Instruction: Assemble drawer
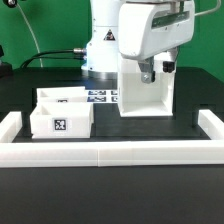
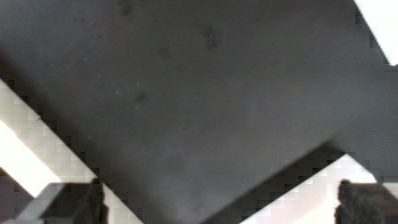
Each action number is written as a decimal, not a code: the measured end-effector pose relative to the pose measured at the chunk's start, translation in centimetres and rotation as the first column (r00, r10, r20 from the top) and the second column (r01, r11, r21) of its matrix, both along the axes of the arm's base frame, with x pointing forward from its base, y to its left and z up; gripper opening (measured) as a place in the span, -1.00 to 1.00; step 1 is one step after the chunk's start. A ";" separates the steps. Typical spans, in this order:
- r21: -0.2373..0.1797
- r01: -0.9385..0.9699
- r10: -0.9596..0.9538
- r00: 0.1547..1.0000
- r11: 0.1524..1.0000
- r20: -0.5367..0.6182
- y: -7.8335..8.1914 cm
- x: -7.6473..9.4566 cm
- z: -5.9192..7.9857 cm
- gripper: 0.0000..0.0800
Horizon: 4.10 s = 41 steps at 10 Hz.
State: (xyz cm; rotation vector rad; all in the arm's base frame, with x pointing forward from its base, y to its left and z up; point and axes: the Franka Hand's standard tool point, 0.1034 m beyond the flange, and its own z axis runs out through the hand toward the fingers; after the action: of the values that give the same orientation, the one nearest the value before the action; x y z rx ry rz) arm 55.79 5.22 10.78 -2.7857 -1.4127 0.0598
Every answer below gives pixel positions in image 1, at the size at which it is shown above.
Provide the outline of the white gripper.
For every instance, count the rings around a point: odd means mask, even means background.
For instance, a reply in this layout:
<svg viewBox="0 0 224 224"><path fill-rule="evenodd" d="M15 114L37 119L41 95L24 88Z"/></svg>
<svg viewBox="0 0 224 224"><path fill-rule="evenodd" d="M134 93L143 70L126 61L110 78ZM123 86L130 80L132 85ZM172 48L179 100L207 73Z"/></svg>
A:
<svg viewBox="0 0 224 224"><path fill-rule="evenodd" d="M168 50L163 59L163 71L172 73L176 69L178 49L175 47L192 39L194 12L193 1L127 1L122 5L118 23L119 52L123 58L143 60L138 63L143 83L155 81L152 56L163 51Z"/></svg>

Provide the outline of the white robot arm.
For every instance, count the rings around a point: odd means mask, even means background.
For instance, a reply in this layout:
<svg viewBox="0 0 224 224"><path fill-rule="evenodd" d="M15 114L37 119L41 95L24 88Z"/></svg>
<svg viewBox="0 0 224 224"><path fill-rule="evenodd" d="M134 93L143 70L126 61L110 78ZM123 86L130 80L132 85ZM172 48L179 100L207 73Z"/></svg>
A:
<svg viewBox="0 0 224 224"><path fill-rule="evenodd" d="M90 0L92 37L84 75L115 79L118 60L140 65L145 82L176 69L177 48L194 32L193 0Z"/></svg>

